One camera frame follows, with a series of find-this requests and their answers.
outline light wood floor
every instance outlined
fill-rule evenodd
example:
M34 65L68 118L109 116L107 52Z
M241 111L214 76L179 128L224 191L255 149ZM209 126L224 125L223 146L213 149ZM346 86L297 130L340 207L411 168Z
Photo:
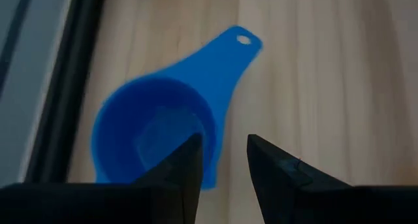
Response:
M89 138L112 91L232 24L265 48L234 93L197 223L262 223L250 133L353 185L418 184L418 0L106 0L69 181L95 179Z

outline hole in handle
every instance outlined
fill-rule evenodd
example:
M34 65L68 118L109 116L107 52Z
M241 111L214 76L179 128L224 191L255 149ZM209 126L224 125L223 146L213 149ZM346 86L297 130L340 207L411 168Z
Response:
M241 44L245 44L245 45L251 44L251 40L247 36L245 36L245 35L237 35L236 36L236 39Z

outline wooden surface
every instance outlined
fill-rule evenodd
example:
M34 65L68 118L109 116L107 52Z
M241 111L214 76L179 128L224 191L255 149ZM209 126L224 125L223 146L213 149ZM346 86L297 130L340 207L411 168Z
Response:
M350 184L418 184L418 0L106 0L69 181L95 179L89 138L112 91L232 24L265 48L237 85L197 223L262 223L250 133Z

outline black metal frame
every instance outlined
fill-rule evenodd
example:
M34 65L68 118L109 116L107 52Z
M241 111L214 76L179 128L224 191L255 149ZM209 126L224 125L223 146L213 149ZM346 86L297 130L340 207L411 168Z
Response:
M65 182L104 0L72 0L25 182Z
M10 68L10 60L12 59L14 49L18 43L20 30L25 20L27 9L31 0L19 0L18 6L14 13L12 22L7 32L6 42L0 53L0 99L3 93L8 69Z

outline blue measuring cup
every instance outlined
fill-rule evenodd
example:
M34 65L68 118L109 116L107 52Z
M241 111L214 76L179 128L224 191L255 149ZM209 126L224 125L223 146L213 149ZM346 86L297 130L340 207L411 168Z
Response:
M131 183L201 133L202 188L215 187L229 101L261 48L255 35L233 26L189 57L117 89L93 127L96 182Z

